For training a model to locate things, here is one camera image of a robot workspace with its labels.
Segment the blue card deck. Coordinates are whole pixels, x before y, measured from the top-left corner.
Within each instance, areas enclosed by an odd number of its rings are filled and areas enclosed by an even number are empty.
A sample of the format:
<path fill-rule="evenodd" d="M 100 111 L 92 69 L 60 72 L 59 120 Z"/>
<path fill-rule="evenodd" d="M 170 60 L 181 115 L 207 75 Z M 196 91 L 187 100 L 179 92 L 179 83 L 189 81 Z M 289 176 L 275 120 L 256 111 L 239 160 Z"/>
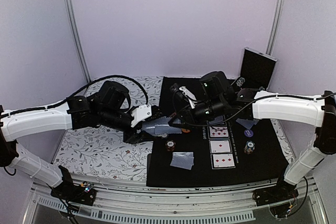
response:
<path fill-rule="evenodd" d="M 170 118 L 161 117 L 142 124 L 142 130 L 152 136 L 167 136 L 170 133 Z"/>

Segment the red black chip stack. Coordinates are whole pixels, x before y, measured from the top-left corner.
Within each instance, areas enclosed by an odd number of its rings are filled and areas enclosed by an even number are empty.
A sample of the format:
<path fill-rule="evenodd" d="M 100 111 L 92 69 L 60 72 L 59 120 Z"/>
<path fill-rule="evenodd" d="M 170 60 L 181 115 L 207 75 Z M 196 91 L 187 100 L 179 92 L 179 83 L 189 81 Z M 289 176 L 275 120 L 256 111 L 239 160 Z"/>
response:
<path fill-rule="evenodd" d="M 169 152 L 173 152 L 175 150 L 175 142 L 174 141 L 167 141 L 165 143 L 165 148 Z"/>

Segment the nine of diamonds card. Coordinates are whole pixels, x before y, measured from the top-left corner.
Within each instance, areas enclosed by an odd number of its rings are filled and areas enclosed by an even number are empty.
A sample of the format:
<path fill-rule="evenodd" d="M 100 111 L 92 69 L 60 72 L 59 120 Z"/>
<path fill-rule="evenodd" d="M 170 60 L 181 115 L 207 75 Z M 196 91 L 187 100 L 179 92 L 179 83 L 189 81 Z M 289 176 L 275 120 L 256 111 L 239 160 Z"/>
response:
<path fill-rule="evenodd" d="M 229 131 L 226 126 L 210 126 L 210 138 L 229 138 Z"/>

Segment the three of diamonds card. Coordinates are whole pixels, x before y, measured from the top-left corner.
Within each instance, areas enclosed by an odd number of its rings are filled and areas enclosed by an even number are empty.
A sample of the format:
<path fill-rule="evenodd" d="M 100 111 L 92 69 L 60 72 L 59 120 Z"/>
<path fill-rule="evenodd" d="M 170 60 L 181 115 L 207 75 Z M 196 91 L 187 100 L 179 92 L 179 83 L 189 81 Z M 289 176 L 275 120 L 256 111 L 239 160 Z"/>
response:
<path fill-rule="evenodd" d="M 235 167 L 232 154 L 213 154 L 212 157 L 214 168 Z"/>

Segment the purple small blind button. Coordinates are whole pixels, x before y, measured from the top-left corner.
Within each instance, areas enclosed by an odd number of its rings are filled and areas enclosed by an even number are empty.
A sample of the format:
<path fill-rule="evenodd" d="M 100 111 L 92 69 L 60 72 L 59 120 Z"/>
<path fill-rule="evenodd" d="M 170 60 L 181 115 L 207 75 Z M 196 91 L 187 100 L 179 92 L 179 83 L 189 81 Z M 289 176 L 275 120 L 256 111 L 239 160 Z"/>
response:
<path fill-rule="evenodd" d="M 251 129 L 246 129 L 246 130 L 244 130 L 244 135 L 245 135 L 246 137 L 251 138 L 251 137 L 254 136 L 254 133 L 253 133 L 253 131 L 252 131 Z"/>

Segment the blue white chip stack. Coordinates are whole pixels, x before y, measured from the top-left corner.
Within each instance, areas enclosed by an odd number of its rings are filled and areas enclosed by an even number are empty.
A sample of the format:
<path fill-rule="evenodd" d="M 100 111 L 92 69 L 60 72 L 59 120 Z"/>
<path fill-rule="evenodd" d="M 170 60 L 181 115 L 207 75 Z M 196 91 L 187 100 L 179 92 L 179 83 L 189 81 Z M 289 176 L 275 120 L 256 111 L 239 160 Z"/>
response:
<path fill-rule="evenodd" d="M 251 154 L 255 150 L 255 143 L 253 141 L 247 141 L 244 147 L 245 154 Z"/>

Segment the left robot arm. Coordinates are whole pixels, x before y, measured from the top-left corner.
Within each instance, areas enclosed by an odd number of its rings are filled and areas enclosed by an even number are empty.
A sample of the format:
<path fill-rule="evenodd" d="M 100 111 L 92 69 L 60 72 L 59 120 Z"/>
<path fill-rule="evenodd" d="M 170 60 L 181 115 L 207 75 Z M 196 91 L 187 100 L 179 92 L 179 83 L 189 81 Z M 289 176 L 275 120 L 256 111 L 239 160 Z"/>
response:
<path fill-rule="evenodd" d="M 37 178 L 58 192 L 67 200 L 78 195 L 68 170 L 55 166 L 32 154 L 17 139 L 54 130 L 77 130 L 103 125 L 124 133 L 137 132 L 142 122 L 152 116 L 149 103 L 132 106 L 129 90 L 124 85 L 104 81 L 99 91 L 85 97 L 78 92 L 62 101 L 22 110 L 1 109 L 1 167 L 21 170 Z"/>

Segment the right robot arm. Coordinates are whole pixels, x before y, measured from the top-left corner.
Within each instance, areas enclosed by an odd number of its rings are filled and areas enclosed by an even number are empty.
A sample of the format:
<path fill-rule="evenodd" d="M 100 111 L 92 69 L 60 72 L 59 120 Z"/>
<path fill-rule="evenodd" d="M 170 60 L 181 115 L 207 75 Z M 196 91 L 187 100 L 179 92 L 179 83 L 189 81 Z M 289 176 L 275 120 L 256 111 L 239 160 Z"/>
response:
<path fill-rule="evenodd" d="M 296 159 L 279 177 L 271 190 L 276 201 L 284 200 L 292 188 L 328 155 L 335 154 L 335 93 L 326 90 L 317 95 L 281 94 L 261 88 L 240 87 L 239 81 L 229 82 L 222 71 L 213 71 L 199 80 L 204 100 L 197 99 L 186 87 L 173 84 L 172 98 L 186 101 L 175 111 L 180 128 L 202 127 L 218 116 L 231 119 L 281 122 Z"/>

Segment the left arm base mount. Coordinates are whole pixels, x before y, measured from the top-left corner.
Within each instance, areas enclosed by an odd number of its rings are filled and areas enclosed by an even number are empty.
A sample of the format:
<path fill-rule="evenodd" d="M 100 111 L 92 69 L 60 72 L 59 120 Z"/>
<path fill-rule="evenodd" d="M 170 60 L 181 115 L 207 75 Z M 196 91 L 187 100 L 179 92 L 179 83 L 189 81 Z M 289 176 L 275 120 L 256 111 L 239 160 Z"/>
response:
<path fill-rule="evenodd" d="M 62 174 L 62 182 L 57 187 L 52 187 L 50 195 L 66 202 L 93 206 L 97 194 L 93 188 L 94 183 L 84 181 L 75 185 L 68 169 L 60 165 L 58 167 Z"/>

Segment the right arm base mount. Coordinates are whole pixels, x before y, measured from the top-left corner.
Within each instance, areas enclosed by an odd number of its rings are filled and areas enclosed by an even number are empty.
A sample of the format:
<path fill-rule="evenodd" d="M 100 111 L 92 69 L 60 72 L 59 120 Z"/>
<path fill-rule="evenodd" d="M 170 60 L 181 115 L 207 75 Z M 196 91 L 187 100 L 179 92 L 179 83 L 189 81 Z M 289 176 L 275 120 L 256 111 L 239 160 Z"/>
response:
<path fill-rule="evenodd" d="M 256 202 L 257 206 L 289 200 L 286 204 L 270 207 L 269 210 L 271 214 L 276 218 L 287 217 L 293 208 L 291 200 L 296 201 L 298 196 L 299 193 L 296 189 L 296 185 L 291 185 L 283 180 L 278 180 L 275 186 L 253 191 L 253 200 Z"/>

